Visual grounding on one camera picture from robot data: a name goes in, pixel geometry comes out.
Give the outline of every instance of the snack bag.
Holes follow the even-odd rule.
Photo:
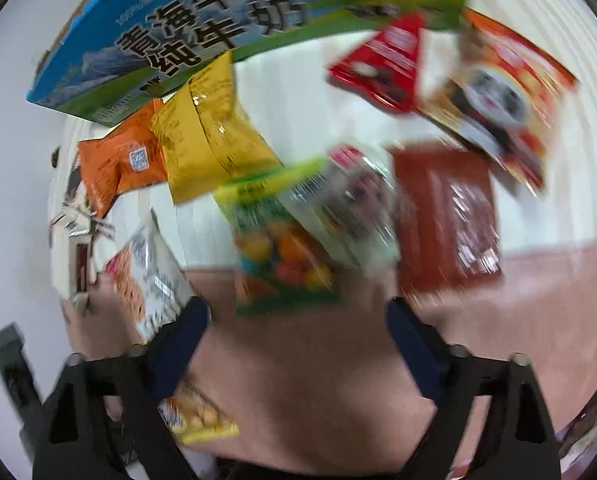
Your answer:
[[[125,301],[144,343],[164,325],[174,321],[194,295],[170,248],[163,240],[154,213],[105,264]]]
[[[90,211],[90,199],[87,196],[87,188],[81,176],[81,157],[76,150],[76,156],[72,163],[69,176],[67,177],[66,190],[63,195],[63,204],[73,208],[80,208]]]
[[[302,168],[280,203],[336,262],[365,272],[398,261],[389,154],[341,144]]]
[[[78,143],[81,176],[99,217],[107,214],[117,194],[167,180],[163,152],[149,129],[162,106],[162,99],[154,99],[102,139]]]
[[[96,278],[90,219],[64,208],[50,225],[50,255],[52,285],[60,298],[71,300],[87,292]]]
[[[104,271],[112,277],[144,344],[162,325],[176,320],[195,293],[158,231],[153,212]],[[183,444],[238,434],[234,421],[195,392],[189,378],[159,404],[159,410]]]
[[[576,78],[520,34],[470,9],[460,32],[461,67],[423,113],[472,142],[537,193],[559,107]]]
[[[173,397],[159,404],[158,410],[176,439],[186,446],[240,433],[233,418],[207,400],[187,377]]]
[[[320,165],[317,160],[313,168]],[[259,174],[214,193],[241,259],[243,301],[237,314],[340,299],[325,250],[278,199],[279,193],[294,186],[304,174],[304,167]]]
[[[395,18],[367,43],[329,67],[330,81],[357,91],[388,111],[411,111],[424,23],[418,13]]]
[[[192,76],[150,127],[163,147],[176,204],[234,177],[280,165],[240,111],[229,50]]]
[[[488,160],[440,143],[394,149],[405,294],[468,287],[501,273]]]

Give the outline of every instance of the panda illustration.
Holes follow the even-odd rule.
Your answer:
[[[506,72],[484,64],[473,67],[464,88],[453,83],[447,92],[463,114],[459,134],[496,159],[514,154],[515,134],[525,128],[529,99]]]

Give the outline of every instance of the white wall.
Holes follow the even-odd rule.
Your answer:
[[[81,0],[9,0],[0,13],[0,328],[18,323],[41,395],[69,354],[50,287],[50,153],[64,116],[25,101],[35,65]],[[0,380],[0,457],[16,478],[32,469]]]

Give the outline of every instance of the clear plastic bag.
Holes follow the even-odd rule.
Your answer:
[[[366,273],[395,264],[395,193],[389,154],[341,144],[279,196],[280,203],[343,267]]]

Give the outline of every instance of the yellow snack bag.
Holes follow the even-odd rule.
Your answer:
[[[188,377],[158,409],[176,439],[184,445],[240,433],[233,418],[197,391]]]
[[[234,95],[230,51],[192,76],[154,115],[150,129],[163,148],[174,203],[280,166]]]

